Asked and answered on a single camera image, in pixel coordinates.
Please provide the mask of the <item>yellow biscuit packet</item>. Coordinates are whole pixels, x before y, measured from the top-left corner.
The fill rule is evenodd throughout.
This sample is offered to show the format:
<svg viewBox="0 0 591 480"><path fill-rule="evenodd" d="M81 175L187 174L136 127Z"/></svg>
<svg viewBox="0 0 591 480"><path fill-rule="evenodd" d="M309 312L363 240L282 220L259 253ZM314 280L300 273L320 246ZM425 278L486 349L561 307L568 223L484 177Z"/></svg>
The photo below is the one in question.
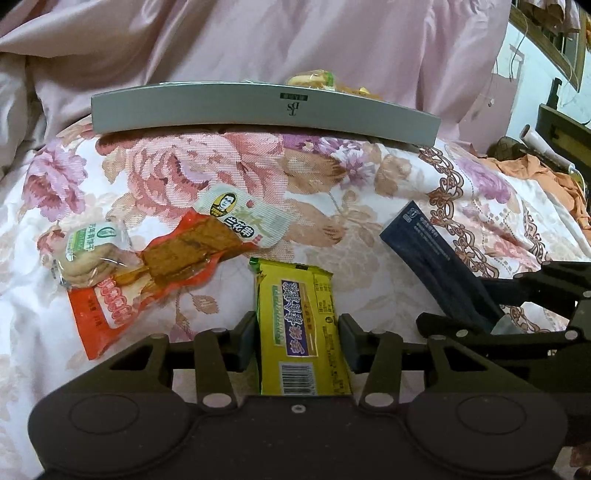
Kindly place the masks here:
<svg viewBox="0 0 591 480"><path fill-rule="evenodd" d="M339 343L332 273L304 264L251 258L260 333L260 393L349 396Z"/></svg>

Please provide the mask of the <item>dark blue snack stick packet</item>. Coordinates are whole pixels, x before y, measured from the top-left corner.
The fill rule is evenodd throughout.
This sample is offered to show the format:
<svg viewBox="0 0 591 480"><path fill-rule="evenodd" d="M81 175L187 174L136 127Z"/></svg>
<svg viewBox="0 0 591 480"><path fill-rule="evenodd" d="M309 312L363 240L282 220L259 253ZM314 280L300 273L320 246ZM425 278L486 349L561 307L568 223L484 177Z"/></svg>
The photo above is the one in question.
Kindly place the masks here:
<svg viewBox="0 0 591 480"><path fill-rule="evenodd" d="M436 300L455 330L517 335L516 326L421 208L409 202L380 234Z"/></svg>

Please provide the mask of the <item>orange dried tofu packet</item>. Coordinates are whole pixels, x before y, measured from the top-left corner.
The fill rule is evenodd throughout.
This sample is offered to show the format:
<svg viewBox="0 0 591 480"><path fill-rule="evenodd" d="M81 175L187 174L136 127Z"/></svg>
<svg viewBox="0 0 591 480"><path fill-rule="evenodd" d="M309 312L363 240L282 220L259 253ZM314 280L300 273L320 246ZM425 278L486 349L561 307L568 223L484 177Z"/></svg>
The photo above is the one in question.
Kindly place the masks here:
<svg viewBox="0 0 591 480"><path fill-rule="evenodd" d="M191 209L171 233L153 239L134 261L68 298L86 357L99 358L148 308L169 294L211 279L219 263L256 249L252 239Z"/></svg>

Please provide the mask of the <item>orange cloth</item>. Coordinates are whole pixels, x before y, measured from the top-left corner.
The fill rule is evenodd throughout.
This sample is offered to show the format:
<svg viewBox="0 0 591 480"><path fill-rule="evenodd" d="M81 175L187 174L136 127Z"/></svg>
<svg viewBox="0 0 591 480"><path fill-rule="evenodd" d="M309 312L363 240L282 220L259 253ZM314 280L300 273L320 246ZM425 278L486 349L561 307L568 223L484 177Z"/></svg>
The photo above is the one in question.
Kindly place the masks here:
<svg viewBox="0 0 591 480"><path fill-rule="evenodd" d="M510 177L536 181L545 193L553 195L567 209L587 241L590 241L590 215L587 212L587 201L580 186L568 174L554 172L537 156L531 154L504 161L482 158L480 162L489 169Z"/></svg>

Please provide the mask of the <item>white green snack sachet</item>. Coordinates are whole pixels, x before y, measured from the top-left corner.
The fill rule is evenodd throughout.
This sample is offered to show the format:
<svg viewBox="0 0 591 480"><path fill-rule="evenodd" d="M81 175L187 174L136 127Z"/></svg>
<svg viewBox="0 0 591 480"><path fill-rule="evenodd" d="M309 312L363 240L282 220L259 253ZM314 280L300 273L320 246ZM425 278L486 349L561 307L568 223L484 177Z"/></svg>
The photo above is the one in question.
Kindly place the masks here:
<svg viewBox="0 0 591 480"><path fill-rule="evenodd" d="M198 195L193 209L207 214L238 234L243 242L262 249L276 246L294 216L235 186L218 183Z"/></svg>

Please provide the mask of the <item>dark wooden cabinet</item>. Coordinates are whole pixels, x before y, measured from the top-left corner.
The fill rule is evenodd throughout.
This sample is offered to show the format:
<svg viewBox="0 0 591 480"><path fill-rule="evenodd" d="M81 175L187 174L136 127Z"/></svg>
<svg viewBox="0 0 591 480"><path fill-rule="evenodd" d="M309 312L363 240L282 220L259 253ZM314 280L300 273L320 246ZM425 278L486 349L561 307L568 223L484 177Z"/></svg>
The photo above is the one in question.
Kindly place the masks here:
<svg viewBox="0 0 591 480"><path fill-rule="evenodd" d="M571 161L590 186L590 128L557 110L560 78L554 78L545 104L538 109L536 130L558 154Z"/></svg>

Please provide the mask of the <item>rolled white paper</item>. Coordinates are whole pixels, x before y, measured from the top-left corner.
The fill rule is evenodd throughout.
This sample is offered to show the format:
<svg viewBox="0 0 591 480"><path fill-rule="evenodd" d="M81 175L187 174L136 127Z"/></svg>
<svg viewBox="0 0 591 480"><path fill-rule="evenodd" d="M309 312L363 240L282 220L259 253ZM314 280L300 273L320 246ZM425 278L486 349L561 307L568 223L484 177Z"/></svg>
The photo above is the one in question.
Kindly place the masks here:
<svg viewBox="0 0 591 480"><path fill-rule="evenodd" d="M557 166L564 168L567 172L572 172L576 170L575 165L562 155L558 154L544 140L544 138L534 128L531 127L530 124L526 124L523 127L520 133L520 139L529 148L535 150L537 153L551 160Z"/></svg>

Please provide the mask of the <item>floral bed sheet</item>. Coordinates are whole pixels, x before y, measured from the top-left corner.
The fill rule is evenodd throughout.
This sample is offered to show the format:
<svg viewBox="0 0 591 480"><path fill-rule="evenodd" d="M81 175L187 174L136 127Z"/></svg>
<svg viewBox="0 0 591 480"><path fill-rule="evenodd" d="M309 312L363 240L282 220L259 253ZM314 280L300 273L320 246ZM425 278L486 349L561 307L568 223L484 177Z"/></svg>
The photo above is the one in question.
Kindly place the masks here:
<svg viewBox="0 0 591 480"><path fill-rule="evenodd" d="M1 181L1 475L32 479L33 406L91 367L50 253L86 222L123 222L135 249L173 230L204 189L242 188L290 213L267 257L332 273L335 309L408 341L438 304L381 240L409 202L472 271L509 278L546 261L586 261L586 228L534 180L459 146L398 147L314 133L207 129L98 137L81 120L24 146Z"/></svg>

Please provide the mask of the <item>green label biscuit pack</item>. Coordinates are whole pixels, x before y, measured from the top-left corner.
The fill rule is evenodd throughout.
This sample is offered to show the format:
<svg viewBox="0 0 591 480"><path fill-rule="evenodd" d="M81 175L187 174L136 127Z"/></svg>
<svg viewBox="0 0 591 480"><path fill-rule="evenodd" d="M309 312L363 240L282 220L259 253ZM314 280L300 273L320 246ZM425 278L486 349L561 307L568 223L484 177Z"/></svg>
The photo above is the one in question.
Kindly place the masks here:
<svg viewBox="0 0 591 480"><path fill-rule="evenodd" d="M121 222L102 221L67 232L54 251L52 273L66 289L84 289L140 264L125 226Z"/></svg>

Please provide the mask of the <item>grey cardboard box tray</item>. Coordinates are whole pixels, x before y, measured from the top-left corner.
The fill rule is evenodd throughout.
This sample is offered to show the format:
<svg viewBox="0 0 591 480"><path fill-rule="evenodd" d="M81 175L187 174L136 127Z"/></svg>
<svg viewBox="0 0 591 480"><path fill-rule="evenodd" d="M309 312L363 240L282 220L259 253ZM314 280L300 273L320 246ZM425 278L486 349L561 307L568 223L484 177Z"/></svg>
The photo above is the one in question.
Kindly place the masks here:
<svg viewBox="0 0 591 480"><path fill-rule="evenodd" d="M188 125L327 130L431 147L441 119L348 93L269 83L167 82L96 94L99 134Z"/></svg>

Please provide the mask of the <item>wooden framed window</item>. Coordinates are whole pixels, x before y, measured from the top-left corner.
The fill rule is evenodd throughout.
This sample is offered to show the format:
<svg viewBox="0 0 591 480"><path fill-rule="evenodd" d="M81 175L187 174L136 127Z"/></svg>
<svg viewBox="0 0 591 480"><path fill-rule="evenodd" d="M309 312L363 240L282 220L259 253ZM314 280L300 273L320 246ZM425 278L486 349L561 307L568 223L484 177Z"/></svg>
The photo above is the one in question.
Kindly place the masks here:
<svg viewBox="0 0 591 480"><path fill-rule="evenodd" d="M578 1L512 1L510 23L579 92L583 83L590 14Z"/></svg>

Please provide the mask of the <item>clear wrapped bread pack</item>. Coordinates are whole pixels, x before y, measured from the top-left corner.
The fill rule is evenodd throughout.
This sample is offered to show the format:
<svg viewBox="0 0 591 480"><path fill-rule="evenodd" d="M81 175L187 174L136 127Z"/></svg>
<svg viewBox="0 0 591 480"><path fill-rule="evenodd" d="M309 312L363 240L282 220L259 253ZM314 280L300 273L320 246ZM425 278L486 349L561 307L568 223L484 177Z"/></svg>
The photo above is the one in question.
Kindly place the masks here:
<svg viewBox="0 0 591 480"><path fill-rule="evenodd" d="M335 77L335 74L332 73L332 71L322 69L295 74L294 76L291 76L287 79L287 85L351 94L374 100L382 100L381 96L370 93L370 91L365 87L351 88L345 84L342 84L342 82Z"/></svg>

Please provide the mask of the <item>pink satin quilt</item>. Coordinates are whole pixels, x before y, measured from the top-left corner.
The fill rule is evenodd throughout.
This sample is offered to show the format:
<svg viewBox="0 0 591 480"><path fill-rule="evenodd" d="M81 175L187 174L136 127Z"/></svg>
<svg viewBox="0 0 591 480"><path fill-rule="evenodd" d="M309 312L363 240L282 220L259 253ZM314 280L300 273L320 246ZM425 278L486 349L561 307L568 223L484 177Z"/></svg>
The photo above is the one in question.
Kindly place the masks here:
<svg viewBox="0 0 591 480"><path fill-rule="evenodd" d="M280 83L325 69L454 136L487 83L507 1L16 1L1 5L1 167L93 95L173 81Z"/></svg>

